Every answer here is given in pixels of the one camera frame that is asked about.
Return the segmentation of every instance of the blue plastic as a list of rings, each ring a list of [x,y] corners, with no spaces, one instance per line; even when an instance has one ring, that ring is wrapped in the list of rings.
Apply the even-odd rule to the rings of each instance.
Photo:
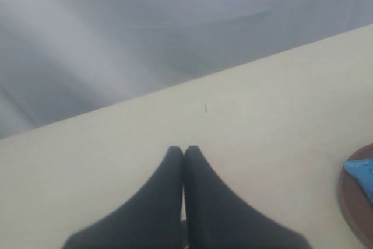
[[[344,168],[357,180],[373,204],[373,159],[348,160]]]

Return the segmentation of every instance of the gray background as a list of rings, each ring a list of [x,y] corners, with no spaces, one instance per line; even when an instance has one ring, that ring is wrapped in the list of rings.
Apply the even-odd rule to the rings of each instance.
[[[373,0],[0,3],[0,138],[373,23]]]

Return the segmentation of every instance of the table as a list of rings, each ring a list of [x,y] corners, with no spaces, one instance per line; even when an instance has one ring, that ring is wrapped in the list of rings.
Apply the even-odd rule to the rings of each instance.
[[[343,161],[373,142],[373,26],[0,141],[0,240],[60,248],[199,145],[244,200],[314,248],[364,248],[340,213]]]

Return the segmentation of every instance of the blue object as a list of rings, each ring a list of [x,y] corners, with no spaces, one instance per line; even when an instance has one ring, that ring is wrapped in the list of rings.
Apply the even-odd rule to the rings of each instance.
[[[373,159],[348,160],[344,169],[357,180],[373,204]]]

